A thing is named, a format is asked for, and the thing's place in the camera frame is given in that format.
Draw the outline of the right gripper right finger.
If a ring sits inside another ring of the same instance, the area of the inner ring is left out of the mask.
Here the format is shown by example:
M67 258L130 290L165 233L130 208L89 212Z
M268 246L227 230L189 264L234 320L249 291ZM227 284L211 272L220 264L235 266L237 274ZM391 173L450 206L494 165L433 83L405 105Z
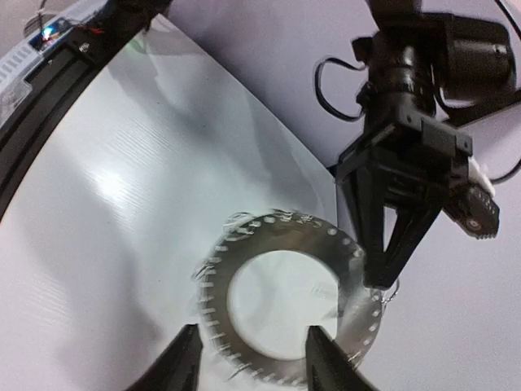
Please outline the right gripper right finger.
M320 326L310 326L305 341L307 387L311 391L375 391Z

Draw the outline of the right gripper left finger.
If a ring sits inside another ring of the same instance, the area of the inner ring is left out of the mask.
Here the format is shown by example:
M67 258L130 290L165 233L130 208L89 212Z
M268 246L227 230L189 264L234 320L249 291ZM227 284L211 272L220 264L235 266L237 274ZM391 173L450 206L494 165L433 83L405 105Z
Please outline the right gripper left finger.
M126 390L195 391L203 343L197 324L186 324L165 351Z

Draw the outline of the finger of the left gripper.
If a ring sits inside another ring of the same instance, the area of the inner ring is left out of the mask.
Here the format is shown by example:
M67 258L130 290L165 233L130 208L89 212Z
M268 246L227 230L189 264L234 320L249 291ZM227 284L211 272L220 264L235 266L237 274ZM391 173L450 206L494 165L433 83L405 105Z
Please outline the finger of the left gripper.
M378 288L390 288L395 283L440 211L439 205L396 211L396 223L378 272Z
M386 285L383 250L383 186L371 164L356 167L337 177L347 203L357 242L365 249L365 285Z

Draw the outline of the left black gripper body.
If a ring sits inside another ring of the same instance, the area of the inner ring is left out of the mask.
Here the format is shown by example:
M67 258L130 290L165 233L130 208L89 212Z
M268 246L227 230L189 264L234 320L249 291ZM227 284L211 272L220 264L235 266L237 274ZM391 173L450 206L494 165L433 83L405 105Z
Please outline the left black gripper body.
M439 204L472 210L471 137L417 109L371 110L340 156L336 178L348 208Z

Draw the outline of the metal keyring disc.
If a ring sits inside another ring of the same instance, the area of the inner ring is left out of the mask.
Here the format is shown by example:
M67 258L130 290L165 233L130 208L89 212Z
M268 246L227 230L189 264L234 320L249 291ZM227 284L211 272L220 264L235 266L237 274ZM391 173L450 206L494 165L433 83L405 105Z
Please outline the metal keyring disc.
M386 301L363 283L364 250L319 217L236 213L195 273L215 352L258 380L306 383L304 342L322 327L353 366L378 335Z

